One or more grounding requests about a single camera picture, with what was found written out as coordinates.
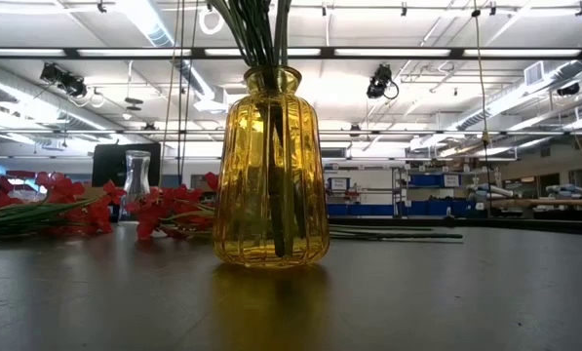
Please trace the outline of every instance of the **ceiling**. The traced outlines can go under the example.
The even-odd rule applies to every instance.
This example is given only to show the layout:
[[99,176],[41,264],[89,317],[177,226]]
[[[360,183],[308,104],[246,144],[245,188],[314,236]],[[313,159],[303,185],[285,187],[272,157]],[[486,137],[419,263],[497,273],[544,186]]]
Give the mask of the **ceiling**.
[[[477,2],[480,7],[485,6],[479,21],[480,43],[484,47],[582,47],[582,16],[574,15],[579,11],[579,1],[497,0],[495,16],[489,15],[489,1]],[[405,17],[401,16],[401,2],[390,0],[328,0],[325,3],[327,15],[324,17],[321,0],[293,0],[289,22],[291,47],[474,47],[477,43],[475,22],[470,17],[474,1],[407,0]],[[105,14],[97,10],[97,1],[0,1],[0,47],[150,46],[132,19],[115,2],[105,1],[104,4]],[[156,4],[162,22],[171,33],[176,26],[182,27],[176,1],[156,1]],[[227,26],[215,34],[203,31],[195,16],[207,12],[204,4],[205,1],[185,1],[188,11],[184,14],[183,33],[178,33],[177,41],[185,47],[233,47],[235,44]],[[196,6],[202,10],[194,11]],[[206,16],[205,25],[215,27],[216,14]],[[101,107],[93,107],[90,103],[85,107],[60,103],[58,108],[85,109],[99,121],[116,126],[109,127],[113,129],[140,129],[148,123],[162,129],[169,107],[170,129],[177,128],[180,78],[176,71],[172,77],[172,65],[168,61],[135,60],[130,87],[126,61],[63,59],[51,62],[84,77],[88,87],[97,89],[105,97]],[[0,69],[38,89],[67,98],[63,92],[47,87],[39,79],[44,63],[40,59],[0,59]],[[387,104],[366,96],[369,77],[380,63],[390,64],[393,74],[400,79],[400,95]],[[491,97],[519,84],[524,77],[523,70],[532,64],[531,60],[484,61],[485,94]],[[482,103],[479,64],[474,60],[301,59],[291,60],[290,65],[302,73],[297,94],[315,107],[322,130],[348,129],[351,124],[372,130],[446,129],[451,120]],[[244,89],[243,74],[248,68],[240,60],[195,60],[193,67],[218,91],[228,89],[240,93]],[[187,105],[188,99],[187,129],[214,130],[224,126],[224,113],[199,111],[194,107],[198,99],[189,92],[189,95],[182,95],[183,105]],[[144,101],[142,110],[132,113],[134,116],[130,120],[122,116],[128,106],[124,102],[127,96]],[[575,99],[554,97],[554,102],[564,100],[567,103]],[[505,117],[494,118],[493,128],[506,130],[514,123],[546,112],[551,108],[548,100],[548,95],[539,96],[505,111]],[[150,136],[149,139],[161,137]]]

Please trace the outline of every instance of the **ceiling pipe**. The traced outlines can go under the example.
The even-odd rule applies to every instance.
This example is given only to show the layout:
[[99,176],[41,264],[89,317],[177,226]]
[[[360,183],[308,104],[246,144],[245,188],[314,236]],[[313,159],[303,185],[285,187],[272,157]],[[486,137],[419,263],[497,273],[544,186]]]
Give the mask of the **ceiling pipe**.
[[[533,86],[527,86],[525,82],[520,85],[513,85],[510,88],[495,94],[487,99],[485,111],[482,106],[475,106],[464,112],[457,118],[457,121],[451,124],[448,131],[465,131],[469,127],[480,123],[483,119],[491,118],[510,108],[518,106],[519,104],[529,101],[532,98],[544,94],[551,90],[560,88],[561,86],[580,79],[582,75],[582,60],[573,60],[565,63],[550,73],[544,75],[544,80]],[[417,148],[425,148],[435,145],[444,140],[447,136],[426,136],[415,139],[410,143],[412,150]]]
[[[5,93],[7,93],[7,91],[10,93],[17,91],[19,94],[30,96],[33,100],[42,101],[46,107],[67,113],[73,120],[84,123],[100,132],[122,128],[122,126],[110,122],[87,109],[78,108],[69,100],[59,97],[50,91],[46,91],[44,88],[40,88],[24,79],[21,79],[2,68],[0,68],[0,90]],[[130,136],[129,140],[131,142],[149,142],[146,138],[141,136]]]
[[[154,47],[173,48],[175,46],[175,38],[165,26],[161,17],[161,10],[154,0],[117,0],[116,3]],[[191,61],[181,59],[179,53],[179,50],[175,51],[176,59],[170,63],[174,65],[182,78],[193,88],[198,98],[213,99],[213,89],[204,81],[200,73],[191,67]]]

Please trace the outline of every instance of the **yellow glass vase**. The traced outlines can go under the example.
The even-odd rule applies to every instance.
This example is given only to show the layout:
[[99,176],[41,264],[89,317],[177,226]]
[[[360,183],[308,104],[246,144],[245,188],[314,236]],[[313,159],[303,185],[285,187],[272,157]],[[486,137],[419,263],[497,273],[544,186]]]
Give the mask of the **yellow glass vase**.
[[293,68],[252,68],[245,79],[250,94],[226,123],[215,251],[246,266],[315,262],[330,245],[316,113],[294,95]]

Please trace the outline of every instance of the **blue bin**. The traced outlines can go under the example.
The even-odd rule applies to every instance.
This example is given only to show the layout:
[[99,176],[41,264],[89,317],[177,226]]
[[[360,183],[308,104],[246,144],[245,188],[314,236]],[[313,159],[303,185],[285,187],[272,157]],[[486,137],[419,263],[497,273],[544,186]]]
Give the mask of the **blue bin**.
[[466,216],[468,208],[474,209],[475,203],[472,201],[453,201],[450,207],[450,212],[456,217]]
[[347,215],[347,205],[328,204],[328,215]]
[[411,175],[409,185],[418,187],[436,187],[440,186],[439,175]]
[[450,200],[427,201],[427,215],[446,215],[446,209],[451,206]]
[[369,205],[370,215],[393,215],[395,209],[392,205]]
[[427,201],[412,201],[407,215],[427,215]]
[[370,205],[349,205],[347,213],[349,215],[370,215]]

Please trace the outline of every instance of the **black panel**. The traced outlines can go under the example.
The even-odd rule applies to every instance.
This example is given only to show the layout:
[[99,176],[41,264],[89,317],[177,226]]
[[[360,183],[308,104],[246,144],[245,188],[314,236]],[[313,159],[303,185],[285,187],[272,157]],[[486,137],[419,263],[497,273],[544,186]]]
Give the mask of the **black panel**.
[[150,186],[158,186],[161,168],[161,144],[159,143],[96,146],[92,186],[103,186],[109,180],[113,180],[117,186],[124,186],[127,150],[148,151],[152,154],[148,178]]

